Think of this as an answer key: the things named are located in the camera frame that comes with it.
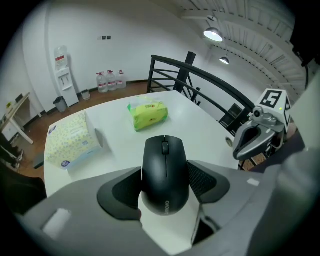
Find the plastic water jug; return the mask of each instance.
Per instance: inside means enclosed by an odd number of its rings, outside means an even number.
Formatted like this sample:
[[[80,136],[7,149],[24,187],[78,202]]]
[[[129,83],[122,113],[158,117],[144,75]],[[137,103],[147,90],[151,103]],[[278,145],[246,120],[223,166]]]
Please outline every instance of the plastic water jug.
[[[127,86],[127,80],[125,77],[125,73],[120,70],[119,73],[116,75],[116,87],[118,89],[126,88]]]
[[[55,69],[61,70],[68,66],[67,47],[59,46],[54,49]]]
[[[99,93],[106,93],[108,91],[107,79],[103,75],[104,72],[96,73],[98,76],[96,77],[96,83],[98,86]]]
[[[108,90],[109,91],[114,91],[117,89],[117,81],[116,81],[116,76],[113,74],[113,71],[109,70],[108,75],[106,77],[108,81]]]

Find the label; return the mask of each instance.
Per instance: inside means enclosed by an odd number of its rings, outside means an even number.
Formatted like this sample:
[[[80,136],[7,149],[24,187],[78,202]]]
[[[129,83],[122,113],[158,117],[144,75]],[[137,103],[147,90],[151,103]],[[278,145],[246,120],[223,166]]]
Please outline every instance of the label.
[[[169,214],[170,201],[165,201],[164,214]]]
[[[250,185],[255,186],[255,187],[258,187],[260,184],[260,181],[255,180],[254,178],[250,178],[246,182],[248,182]]]
[[[146,109],[149,109],[149,108],[154,108],[155,105],[145,105],[144,107],[145,107]]]
[[[61,163],[61,166],[62,166],[62,167],[67,167],[69,164],[70,164],[69,161],[63,161],[63,162]]]
[[[288,125],[290,123],[290,119],[291,119],[291,116],[289,113],[290,109],[291,109],[291,107],[290,107],[289,99],[287,97],[286,101],[285,101],[285,109],[284,109],[284,118],[285,118],[286,127],[288,127]]]
[[[64,58],[65,58],[65,56],[60,56],[60,57],[55,58],[55,61],[57,62],[57,61],[63,60]]]
[[[65,226],[70,218],[70,211],[59,208],[56,210],[50,220],[44,225],[42,231],[53,240],[56,240],[61,232],[65,229]]]
[[[274,109],[281,97],[281,94],[282,91],[268,90],[260,102],[260,105]]]
[[[57,127],[57,126],[51,128],[51,129],[49,130],[49,134],[51,134],[51,133],[56,129],[56,127]]]

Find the wall socket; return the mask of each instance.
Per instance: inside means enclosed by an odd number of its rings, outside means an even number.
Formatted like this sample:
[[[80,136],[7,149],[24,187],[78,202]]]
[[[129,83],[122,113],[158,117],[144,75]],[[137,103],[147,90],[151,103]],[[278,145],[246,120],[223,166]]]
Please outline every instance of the wall socket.
[[[97,37],[98,40],[110,40],[111,39],[111,35],[100,35]]]

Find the mouse scroll wheel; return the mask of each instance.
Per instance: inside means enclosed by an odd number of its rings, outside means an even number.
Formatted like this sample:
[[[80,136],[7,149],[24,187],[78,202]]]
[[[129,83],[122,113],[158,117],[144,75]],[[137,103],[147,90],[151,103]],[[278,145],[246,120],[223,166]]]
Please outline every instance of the mouse scroll wheel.
[[[162,142],[162,154],[168,155],[169,154],[169,143],[166,141]]]

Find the black chair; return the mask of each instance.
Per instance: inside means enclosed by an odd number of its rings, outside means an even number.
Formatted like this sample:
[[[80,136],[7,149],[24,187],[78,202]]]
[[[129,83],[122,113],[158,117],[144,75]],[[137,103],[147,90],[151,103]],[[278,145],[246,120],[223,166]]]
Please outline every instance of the black chair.
[[[250,172],[263,174],[269,166],[281,165],[289,156],[305,148],[305,143],[297,131],[275,154],[250,169]]]
[[[44,165],[44,162],[45,162],[45,153],[41,152],[41,153],[37,154],[36,157],[34,158],[33,168],[34,169],[40,168],[41,166]]]
[[[21,215],[47,198],[45,183],[41,178],[23,176],[1,162],[0,191],[10,210]]]

